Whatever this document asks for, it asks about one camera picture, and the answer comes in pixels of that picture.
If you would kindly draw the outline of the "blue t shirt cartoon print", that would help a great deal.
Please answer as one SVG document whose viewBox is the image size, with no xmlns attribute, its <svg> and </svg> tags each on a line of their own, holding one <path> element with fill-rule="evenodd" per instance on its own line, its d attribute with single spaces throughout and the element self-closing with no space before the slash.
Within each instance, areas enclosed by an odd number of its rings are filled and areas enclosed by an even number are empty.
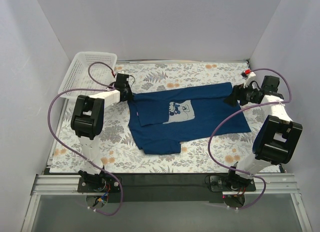
<svg viewBox="0 0 320 232">
<path fill-rule="evenodd" d="M 227 82 L 135 94 L 128 102 L 128 127 L 136 146 L 147 155 L 180 153 L 181 142 L 210 137 L 235 112 L 216 134 L 250 132 L 240 106 L 224 102 L 231 92 Z"/>
</svg>

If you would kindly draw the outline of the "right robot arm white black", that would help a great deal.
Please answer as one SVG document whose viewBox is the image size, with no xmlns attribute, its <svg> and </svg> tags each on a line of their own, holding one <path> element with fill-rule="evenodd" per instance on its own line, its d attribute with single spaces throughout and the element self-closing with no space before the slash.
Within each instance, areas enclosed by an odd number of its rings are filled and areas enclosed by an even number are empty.
<svg viewBox="0 0 320 232">
<path fill-rule="evenodd" d="M 254 80 L 235 85 L 224 100 L 228 105 L 237 103 L 261 104 L 266 119 L 252 146 L 252 154 L 237 162 L 228 171 L 225 180 L 231 190 L 245 189 L 253 183 L 253 176 L 261 170 L 288 163 L 294 153 L 303 127 L 288 116 L 284 97 L 278 92 L 278 77 L 265 76 L 261 86 L 254 87 Z"/>
</svg>

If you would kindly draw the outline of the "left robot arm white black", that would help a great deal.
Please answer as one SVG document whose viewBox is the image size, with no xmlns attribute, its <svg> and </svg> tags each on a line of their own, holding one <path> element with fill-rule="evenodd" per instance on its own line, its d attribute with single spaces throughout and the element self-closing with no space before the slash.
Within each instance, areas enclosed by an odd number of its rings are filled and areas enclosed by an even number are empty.
<svg viewBox="0 0 320 232">
<path fill-rule="evenodd" d="M 118 73 L 107 91 L 98 91 L 89 96 L 79 95 L 75 102 L 70 125 L 85 157 L 84 167 L 79 174 L 93 190 L 101 190 L 106 182 L 101 173 L 104 165 L 99 156 L 99 135 L 104 125 L 105 108 L 134 98 L 129 77 L 130 75 Z"/>
</svg>

